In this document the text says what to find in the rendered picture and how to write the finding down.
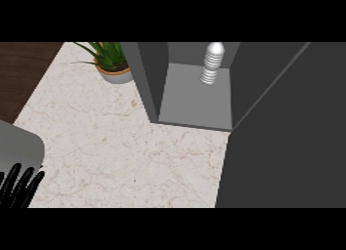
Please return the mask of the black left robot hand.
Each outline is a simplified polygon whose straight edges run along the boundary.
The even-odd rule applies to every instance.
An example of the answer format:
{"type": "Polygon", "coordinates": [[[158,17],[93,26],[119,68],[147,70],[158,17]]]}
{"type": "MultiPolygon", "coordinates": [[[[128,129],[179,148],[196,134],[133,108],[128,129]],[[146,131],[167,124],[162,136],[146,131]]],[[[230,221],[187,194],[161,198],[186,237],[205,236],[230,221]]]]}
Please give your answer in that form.
{"type": "Polygon", "coordinates": [[[44,178],[44,172],[34,173],[34,168],[28,167],[20,175],[22,164],[16,163],[8,175],[0,172],[0,208],[28,208],[38,185],[44,178]]]}

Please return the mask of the dark grey cabinet door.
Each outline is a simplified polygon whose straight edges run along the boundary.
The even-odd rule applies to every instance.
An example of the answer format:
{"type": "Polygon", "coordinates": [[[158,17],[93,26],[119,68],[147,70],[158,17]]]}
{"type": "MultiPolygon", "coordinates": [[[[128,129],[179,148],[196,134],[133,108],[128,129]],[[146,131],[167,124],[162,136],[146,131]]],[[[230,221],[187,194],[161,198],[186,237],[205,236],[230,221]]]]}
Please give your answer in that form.
{"type": "Polygon", "coordinates": [[[346,207],[346,42],[313,42],[227,138],[217,208],[346,207]]]}

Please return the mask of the green plant in pot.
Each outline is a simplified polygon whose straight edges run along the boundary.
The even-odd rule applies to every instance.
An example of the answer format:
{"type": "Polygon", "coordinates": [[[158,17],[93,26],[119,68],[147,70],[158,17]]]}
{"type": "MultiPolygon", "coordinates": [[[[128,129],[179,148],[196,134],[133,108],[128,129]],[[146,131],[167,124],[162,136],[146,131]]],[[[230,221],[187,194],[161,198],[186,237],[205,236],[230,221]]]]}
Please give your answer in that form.
{"type": "Polygon", "coordinates": [[[75,42],[91,55],[91,64],[103,80],[110,84],[125,84],[133,80],[133,74],[118,42],[88,42],[90,48],[75,42]]]}

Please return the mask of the white ribbed water bottle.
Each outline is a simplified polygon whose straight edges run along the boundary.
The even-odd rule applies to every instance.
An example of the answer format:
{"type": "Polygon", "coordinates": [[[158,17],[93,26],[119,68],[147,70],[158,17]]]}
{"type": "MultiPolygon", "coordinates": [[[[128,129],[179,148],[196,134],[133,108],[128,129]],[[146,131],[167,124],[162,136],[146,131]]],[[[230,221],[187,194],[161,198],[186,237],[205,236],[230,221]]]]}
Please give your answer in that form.
{"type": "Polygon", "coordinates": [[[217,70],[221,64],[223,54],[223,44],[220,42],[211,42],[205,48],[201,69],[201,83],[205,85],[211,85],[214,83],[217,70]]]}

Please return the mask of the dark grey cabinet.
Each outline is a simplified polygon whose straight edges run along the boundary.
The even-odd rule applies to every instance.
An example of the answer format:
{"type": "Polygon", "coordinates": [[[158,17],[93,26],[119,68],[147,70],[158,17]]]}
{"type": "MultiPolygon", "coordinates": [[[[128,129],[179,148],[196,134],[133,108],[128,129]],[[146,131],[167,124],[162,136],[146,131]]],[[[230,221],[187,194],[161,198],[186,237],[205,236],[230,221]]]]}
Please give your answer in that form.
{"type": "Polygon", "coordinates": [[[124,42],[152,123],[229,132],[309,44],[226,42],[214,83],[202,84],[204,42],[124,42]]]}

